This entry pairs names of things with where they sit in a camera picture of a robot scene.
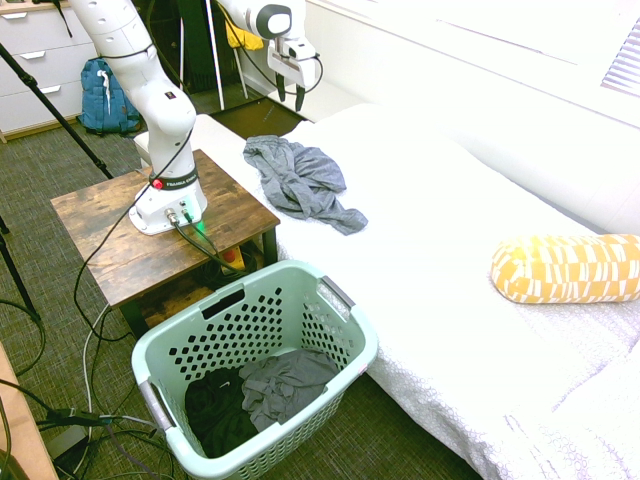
bed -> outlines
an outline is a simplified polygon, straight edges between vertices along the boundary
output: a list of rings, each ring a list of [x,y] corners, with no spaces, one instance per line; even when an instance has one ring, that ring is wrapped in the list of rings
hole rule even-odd
[[[489,277],[515,235],[591,234],[420,118],[358,105],[286,136],[342,169],[344,236],[273,209],[245,141],[198,117],[201,149],[281,219],[280,259],[326,272],[367,313],[369,375],[485,479],[640,478],[640,302],[524,305]]]

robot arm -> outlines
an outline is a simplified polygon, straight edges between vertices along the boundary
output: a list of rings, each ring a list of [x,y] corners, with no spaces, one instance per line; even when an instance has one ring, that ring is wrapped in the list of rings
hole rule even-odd
[[[218,0],[233,23],[269,40],[267,64],[276,72],[280,100],[284,101],[284,77],[297,85],[296,109],[304,92],[315,82],[316,51],[304,36],[305,0]]]
[[[269,39],[269,66],[278,78],[287,76],[305,86],[313,82],[315,51],[304,38],[305,0],[223,0],[241,28]],[[182,90],[166,76],[153,42],[131,0],[70,0],[93,40],[149,130],[153,183],[138,194],[129,218],[141,232],[153,235],[199,222],[207,207],[198,181],[188,133],[196,111]],[[176,216],[168,220],[168,212]]]

teal backpack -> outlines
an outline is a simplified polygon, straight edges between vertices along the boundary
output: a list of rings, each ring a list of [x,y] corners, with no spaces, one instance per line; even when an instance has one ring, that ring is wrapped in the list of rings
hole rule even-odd
[[[77,117],[89,133],[126,135],[140,130],[140,113],[124,94],[102,58],[88,60],[80,75],[82,114]]]

white dresser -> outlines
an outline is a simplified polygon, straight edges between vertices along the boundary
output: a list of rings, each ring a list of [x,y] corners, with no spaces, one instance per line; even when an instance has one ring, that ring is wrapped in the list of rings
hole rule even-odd
[[[82,110],[80,72],[96,51],[73,10],[64,2],[62,5],[72,38],[52,4],[3,2],[0,43],[37,80],[40,90],[60,113],[73,118]],[[0,58],[0,132],[18,136],[57,123]]]

yellow object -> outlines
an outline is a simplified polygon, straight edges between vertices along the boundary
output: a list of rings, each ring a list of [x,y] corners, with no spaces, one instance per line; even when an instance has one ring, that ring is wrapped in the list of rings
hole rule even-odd
[[[227,255],[233,252],[233,260],[227,260]],[[236,270],[244,270],[244,260],[242,259],[242,252],[240,251],[240,247],[233,247],[222,254],[222,258],[233,268]],[[229,270],[224,265],[221,266],[222,273],[224,275],[228,275],[230,273],[234,273],[232,270]]]
[[[264,47],[264,44],[262,43],[262,39],[260,37],[257,37],[253,33],[249,33],[232,25],[229,21],[229,17],[227,17],[225,26],[227,27],[227,41],[229,42],[229,46],[231,48],[238,48],[243,46],[247,50],[260,50],[262,47]]]
[[[491,279],[518,303],[622,302],[640,298],[640,237],[532,236],[501,242]]]

